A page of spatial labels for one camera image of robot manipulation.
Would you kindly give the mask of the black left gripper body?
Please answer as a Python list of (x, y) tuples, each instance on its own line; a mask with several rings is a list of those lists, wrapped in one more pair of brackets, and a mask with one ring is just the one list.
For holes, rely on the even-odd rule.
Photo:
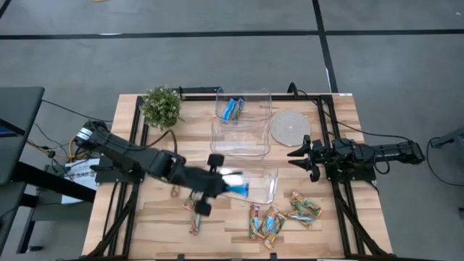
[(200, 167), (185, 166), (186, 159), (183, 157), (175, 158), (168, 180), (171, 184), (202, 192), (200, 200), (195, 204), (195, 213), (209, 217), (212, 206), (207, 199), (215, 199), (225, 192), (226, 183), (223, 175), (218, 172), (224, 160), (225, 157), (221, 154), (211, 154), (207, 161), (210, 168), (205, 170)]

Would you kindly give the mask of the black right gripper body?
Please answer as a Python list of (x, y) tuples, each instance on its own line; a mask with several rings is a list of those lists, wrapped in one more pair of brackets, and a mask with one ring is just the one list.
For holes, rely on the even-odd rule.
[(309, 135), (304, 136), (303, 144), (307, 149), (305, 152), (307, 155), (305, 169), (310, 171), (310, 180), (312, 182), (319, 181), (320, 179), (320, 169), (318, 164), (324, 165), (328, 180), (336, 180), (334, 143), (335, 141), (332, 140), (328, 146), (324, 146), (320, 139), (312, 141)]

